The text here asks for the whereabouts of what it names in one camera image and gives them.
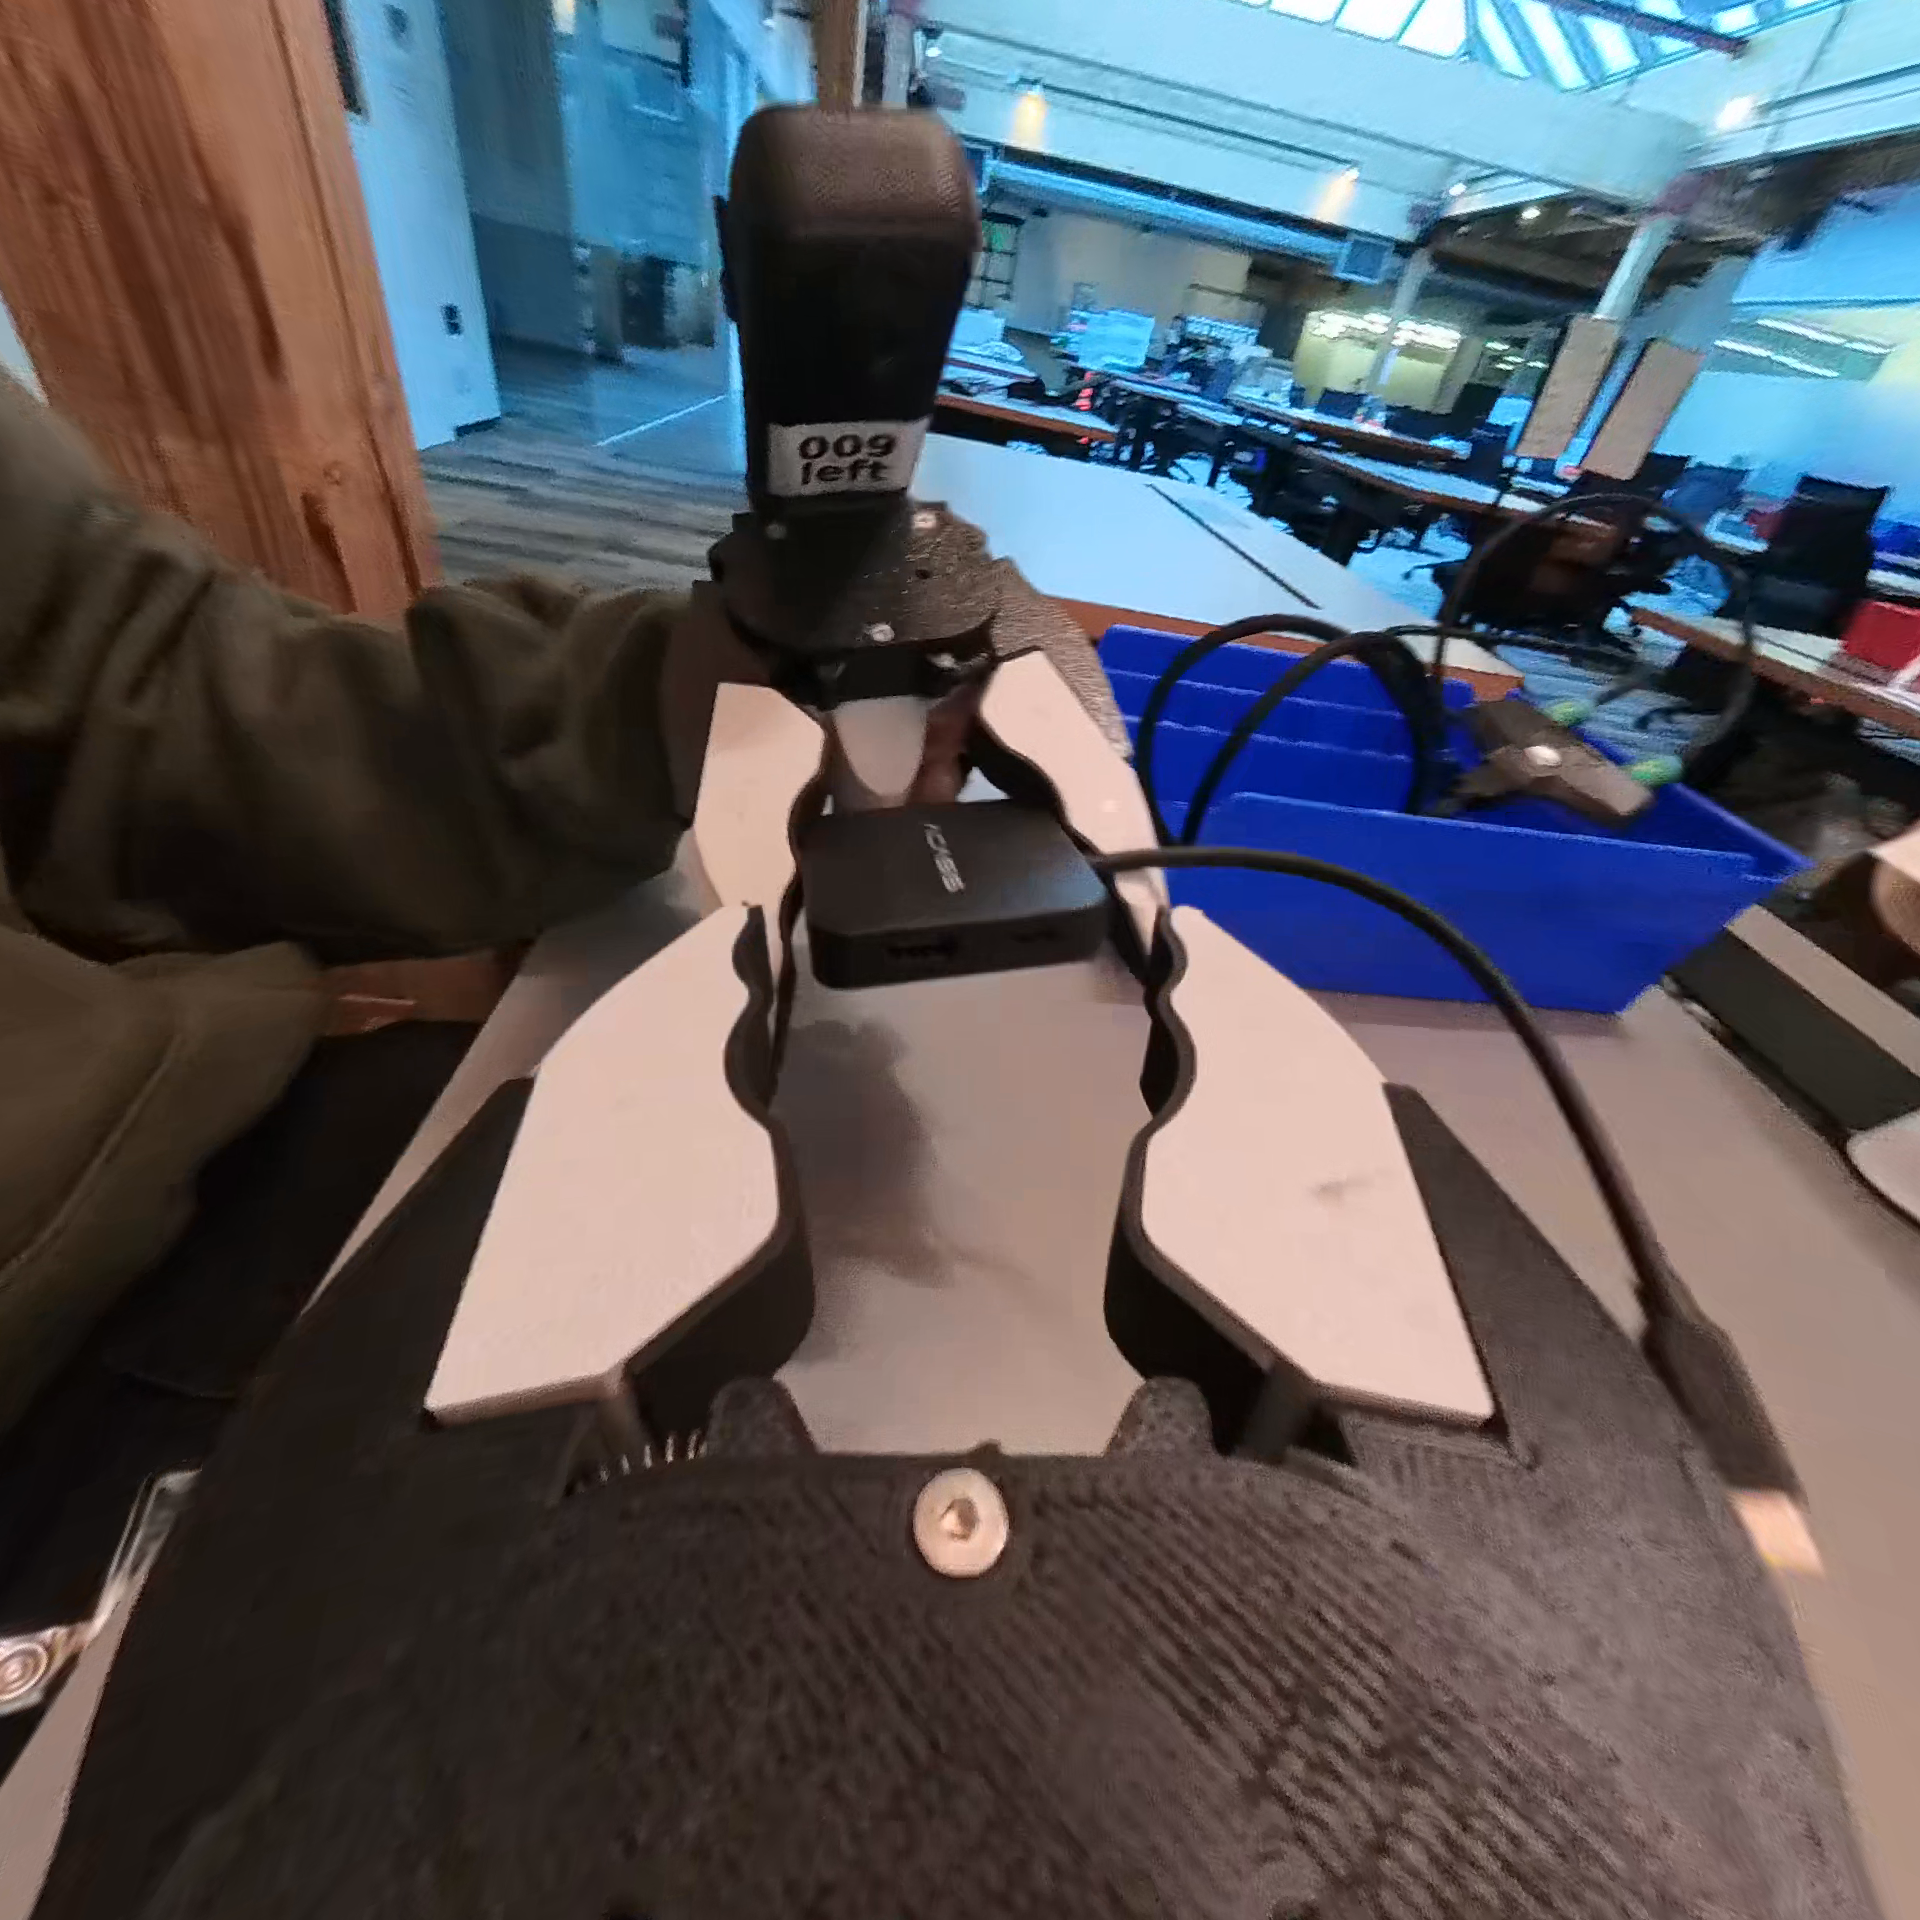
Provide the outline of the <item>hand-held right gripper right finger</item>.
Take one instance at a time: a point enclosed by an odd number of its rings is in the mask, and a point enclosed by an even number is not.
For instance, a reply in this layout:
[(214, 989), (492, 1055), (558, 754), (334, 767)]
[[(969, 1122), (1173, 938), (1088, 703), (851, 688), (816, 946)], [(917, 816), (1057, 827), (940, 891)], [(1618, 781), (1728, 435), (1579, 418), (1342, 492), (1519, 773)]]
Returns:
[(1497, 1419), (1379, 1068), (1198, 909), (1150, 954), (1146, 1121), (1121, 1181), (1107, 1330), (1193, 1386), (1224, 1452), (1276, 1458), (1363, 1414)]

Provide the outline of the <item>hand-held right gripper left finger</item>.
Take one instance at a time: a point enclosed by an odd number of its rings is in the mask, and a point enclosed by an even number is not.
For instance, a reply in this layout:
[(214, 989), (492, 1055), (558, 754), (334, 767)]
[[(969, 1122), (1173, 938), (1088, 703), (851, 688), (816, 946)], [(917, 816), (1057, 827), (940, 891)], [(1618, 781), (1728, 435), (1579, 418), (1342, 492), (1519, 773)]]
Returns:
[(777, 1012), (767, 915), (725, 907), (554, 1045), (426, 1388), (439, 1425), (707, 1427), (798, 1352), (814, 1278)]

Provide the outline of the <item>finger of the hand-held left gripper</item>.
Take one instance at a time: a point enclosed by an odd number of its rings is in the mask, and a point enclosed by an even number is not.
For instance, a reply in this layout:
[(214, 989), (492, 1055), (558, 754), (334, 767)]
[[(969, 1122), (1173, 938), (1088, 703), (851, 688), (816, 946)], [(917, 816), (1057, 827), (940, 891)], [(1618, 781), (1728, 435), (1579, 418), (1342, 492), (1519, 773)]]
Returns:
[(987, 781), (1049, 818), (1086, 864), (1158, 847), (1125, 734), (1082, 703), (1047, 653), (996, 662), (977, 699), (973, 750)]
[(717, 905), (781, 915), (798, 870), (797, 820), (828, 761), (830, 736), (781, 691), (717, 690), (694, 806), (694, 864)]

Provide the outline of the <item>black hub box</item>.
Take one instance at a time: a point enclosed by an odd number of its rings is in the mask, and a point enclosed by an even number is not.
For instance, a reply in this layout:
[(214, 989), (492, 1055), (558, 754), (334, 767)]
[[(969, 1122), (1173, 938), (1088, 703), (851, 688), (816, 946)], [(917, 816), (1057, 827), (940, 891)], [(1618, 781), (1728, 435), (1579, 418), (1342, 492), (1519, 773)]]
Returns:
[(1074, 965), (1113, 930), (1068, 829), (1008, 800), (830, 812), (798, 878), (812, 973), (835, 990)]

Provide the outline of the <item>blue storage bin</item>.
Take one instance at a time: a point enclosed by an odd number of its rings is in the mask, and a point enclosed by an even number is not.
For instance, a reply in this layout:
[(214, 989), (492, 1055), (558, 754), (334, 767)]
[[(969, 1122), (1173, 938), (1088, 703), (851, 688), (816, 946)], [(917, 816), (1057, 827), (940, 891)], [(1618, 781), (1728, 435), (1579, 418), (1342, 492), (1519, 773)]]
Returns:
[[(1130, 738), (1185, 637), (1115, 625), (1099, 641)], [(1177, 837), (1196, 783), (1294, 658), (1224, 647), (1173, 688), (1152, 750)], [(1377, 678), (1338, 660), (1290, 695), (1239, 756), (1198, 845), (1255, 847), (1365, 872), (1457, 924), (1534, 1006), (1618, 1016), (1812, 862), (1684, 785), (1627, 825), (1511, 798), (1408, 812), (1414, 736)], [(1251, 872), (1177, 872), (1208, 915), (1297, 985), (1358, 996), (1482, 1000), (1445, 952), (1344, 891)]]

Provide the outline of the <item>person's left forearm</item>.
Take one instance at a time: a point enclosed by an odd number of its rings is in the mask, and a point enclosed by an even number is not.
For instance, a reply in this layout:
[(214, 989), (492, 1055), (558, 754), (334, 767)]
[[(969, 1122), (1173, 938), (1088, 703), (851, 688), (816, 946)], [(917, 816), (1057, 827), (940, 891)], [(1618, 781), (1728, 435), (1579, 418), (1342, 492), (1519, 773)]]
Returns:
[(307, 604), (4, 377), (4, 924), (109, 961), (531, 942), (672, 864), (725, 641), (649, 591)]

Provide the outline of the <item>grey desk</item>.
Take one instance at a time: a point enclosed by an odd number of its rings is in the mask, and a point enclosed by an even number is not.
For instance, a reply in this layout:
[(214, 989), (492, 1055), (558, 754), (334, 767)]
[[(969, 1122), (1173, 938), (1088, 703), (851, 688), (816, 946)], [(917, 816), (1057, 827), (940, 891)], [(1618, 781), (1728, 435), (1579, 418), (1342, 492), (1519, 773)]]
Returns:
[[(24, 1429), (4, 1606), (88, 1602), (133, 1499), (135, 1416), (185, 1460), (286, 1319), (478, 1105), (682, 930), (672, 884), (534, 950), (459, 1062), (449, 1029), (327, 1043), (202, 1187), (193, 1233)], [(1917, 1229), (1666, 990), (1550, 1014), (1645, 1212), (1738, 1346), (1812, 1499), (1783, 1577), (1888, 1916), (1917, 1916)], [(781, 1117), (816, 1307), (781, 1377), (830, 1452), (1094, 1452), (1136, 1386), (1103, 1320), (1148, 1037), (1113, 959), (833, 992), (802, 981)]]

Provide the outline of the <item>white table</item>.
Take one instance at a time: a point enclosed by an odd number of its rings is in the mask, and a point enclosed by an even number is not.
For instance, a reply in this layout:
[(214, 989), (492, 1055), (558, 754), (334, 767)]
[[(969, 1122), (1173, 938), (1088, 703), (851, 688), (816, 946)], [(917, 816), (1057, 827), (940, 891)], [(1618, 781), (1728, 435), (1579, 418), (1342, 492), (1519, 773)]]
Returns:
[(1249, 616), (1317, 620), (1338, 633), (1427, 627), (1414, 612), (1278, 525), (1208, 490), (1121, 468), (932, 437), (915, 493), (973, 525), (1012, 563), (1008, 618), (1078, 691), (1115, 625), (1204, 637)]

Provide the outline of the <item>person's olive jacket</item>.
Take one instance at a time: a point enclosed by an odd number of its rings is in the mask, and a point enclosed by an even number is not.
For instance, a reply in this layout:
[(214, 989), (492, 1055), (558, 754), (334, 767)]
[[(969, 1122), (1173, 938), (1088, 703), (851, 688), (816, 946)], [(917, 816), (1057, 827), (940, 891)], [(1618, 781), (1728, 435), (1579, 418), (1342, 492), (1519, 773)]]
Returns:
[(507, 952), (325, 965), (292, 944), (100, 963), (4, 901), (3, 1429), (177, 1243), (208, 1161), (313, 1047), (484, 1022)]

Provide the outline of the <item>black office chair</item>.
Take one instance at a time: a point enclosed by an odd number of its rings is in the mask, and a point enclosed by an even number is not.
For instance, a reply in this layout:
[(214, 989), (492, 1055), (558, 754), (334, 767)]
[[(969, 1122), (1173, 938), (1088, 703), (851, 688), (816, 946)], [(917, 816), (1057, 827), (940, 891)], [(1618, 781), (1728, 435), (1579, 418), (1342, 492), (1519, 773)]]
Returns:
[(1888, 488), (1806, 474), (1750, 563), (1744, 610), (1756, 627), (1843, 637), (1866, 600), (1874, 526)]
[(1515, 519), (1435, 571), (1439, 625), (1501, 637), (1594, 635), (1635, 589), (1629, 561), (1643, 525), (1643, 511), (1608, 499)]

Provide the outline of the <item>white round stand base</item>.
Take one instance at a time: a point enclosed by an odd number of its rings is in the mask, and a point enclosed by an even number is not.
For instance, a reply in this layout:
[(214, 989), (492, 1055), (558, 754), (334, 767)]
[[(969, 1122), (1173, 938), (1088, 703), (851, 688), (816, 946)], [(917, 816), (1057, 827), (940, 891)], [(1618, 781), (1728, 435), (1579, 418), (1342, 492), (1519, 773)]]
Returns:
[(1920, 1220), (1920, 1115), (1888, 1119), (1845, 1142), (1857, 1177), (1915, 1227)]

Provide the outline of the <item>wooden board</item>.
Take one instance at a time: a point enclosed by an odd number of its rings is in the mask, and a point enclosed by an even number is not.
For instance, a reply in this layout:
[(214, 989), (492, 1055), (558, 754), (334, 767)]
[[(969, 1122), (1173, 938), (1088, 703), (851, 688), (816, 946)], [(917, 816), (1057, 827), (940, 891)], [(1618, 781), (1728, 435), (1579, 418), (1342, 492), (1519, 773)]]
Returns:
[(1886, 992), (1919, 979), (1919, 823), (1849, 856), (1812, 893), (1808, 938)]

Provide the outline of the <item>wooden pillar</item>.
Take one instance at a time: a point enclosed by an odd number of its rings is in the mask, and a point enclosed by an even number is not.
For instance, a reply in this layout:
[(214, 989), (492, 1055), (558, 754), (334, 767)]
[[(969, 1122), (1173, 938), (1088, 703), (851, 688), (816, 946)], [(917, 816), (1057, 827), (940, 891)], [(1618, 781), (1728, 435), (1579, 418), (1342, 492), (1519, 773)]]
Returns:
[(3, 284), (144, 505), (336, 612), (441, 575), (323, 4), (6, 2)]

